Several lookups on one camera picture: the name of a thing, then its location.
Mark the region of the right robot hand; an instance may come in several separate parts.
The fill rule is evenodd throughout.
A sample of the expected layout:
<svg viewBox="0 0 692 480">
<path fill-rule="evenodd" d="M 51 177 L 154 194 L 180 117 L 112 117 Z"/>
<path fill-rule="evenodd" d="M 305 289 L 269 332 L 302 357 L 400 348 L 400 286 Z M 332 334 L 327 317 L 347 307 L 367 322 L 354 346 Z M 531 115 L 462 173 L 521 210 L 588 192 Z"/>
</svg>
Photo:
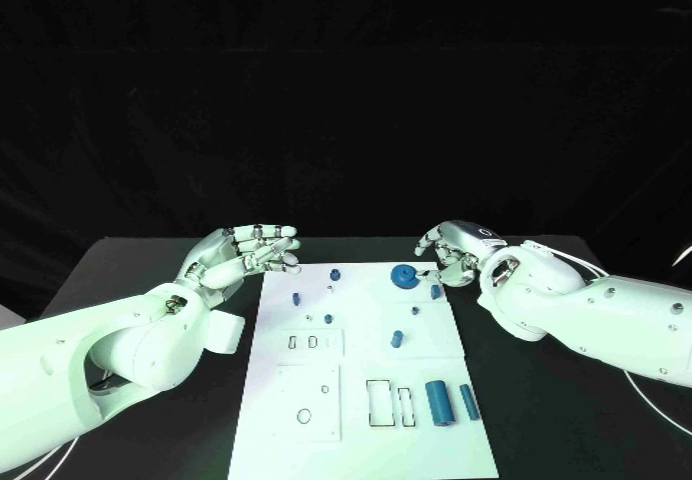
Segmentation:
<svg viewBox="0 0 692 480">
<path fill-rule="evenodd" d="M 461 220 L 441 222 L 420 237 L 413 254 L 432 247 L 439 270 L 417 270 L 415 278 L 430 284 L 464 287 L 475 279 L 487 259 L 507 246 L 504 239 L 485 227 Z"/>
</svg>

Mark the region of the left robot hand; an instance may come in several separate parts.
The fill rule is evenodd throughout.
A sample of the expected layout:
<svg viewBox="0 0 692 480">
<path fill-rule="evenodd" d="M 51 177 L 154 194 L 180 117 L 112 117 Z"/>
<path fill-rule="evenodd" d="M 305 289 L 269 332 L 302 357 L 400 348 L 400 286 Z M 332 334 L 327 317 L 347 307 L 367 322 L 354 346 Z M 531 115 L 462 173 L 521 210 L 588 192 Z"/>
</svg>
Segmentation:
<svg viewBox="0 0 692 480">
<path fill-rule="evenodd" d="M 216 229 L 184 258 L 174 283 L 193 290 L 213 309 L 234 294 L 243 279 L 266 272 L 296 275 L 296 229 L 252 224 Z"/>
</svg>

